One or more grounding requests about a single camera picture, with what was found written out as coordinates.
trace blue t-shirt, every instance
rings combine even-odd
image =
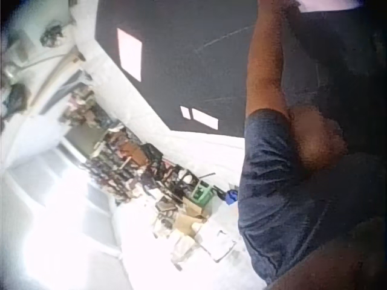
[[[385,169],[371,155],[343,157],[306,178],[281,113],[246,120],[238,194],[239,230],[257,274],[268,284],[324,243],[385,212]]]

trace black panel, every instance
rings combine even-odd
[[[242,137],[255,19],[255,0],[100,0],[96,39],[119,67],[117,28],[142,41],[142,81],[123,72],[171,130]],[[365,11],[298,13],[288,21],[282,81],[288,103],[318,105],[356,150],[375,150],[359,145],[364,138],[384,144],[369,133],[379,134],[383,126],[376,123],[385,122],[384,70]],[[184,119],[180,105],[218,118],[219,130]]]

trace green crate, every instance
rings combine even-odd
[[[190,196],[191,201],[202,208],[205,207],[213,197],[211,189],[211,185],[200,180]]]

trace person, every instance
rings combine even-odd
[[[258,1],[239,231],[271,289],[379,289],[385,169],[376,156],[348,154],[337,123],[318,109],[287,107],[281,25],[289,3]]]

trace cardboard box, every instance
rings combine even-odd
[[[179,212],[177,214],[175,223],[174,223],[174,228],[182,232],[183,234],[186,234],[187,236],[190,237],[195,237],[196,232],[192,228],[192,224],[195,222],[198,223],[203,223],[205,219],[203,218],[198,218],[198,217],[192,217],[189,215],[186,215],[184,213]]]
[[[202,216],[207,219],[209,217],[209,213],[204,208],[200,207],[186,197],[183,197],[183,204],[186,206],[187,215],[194,218],[197,216]]]

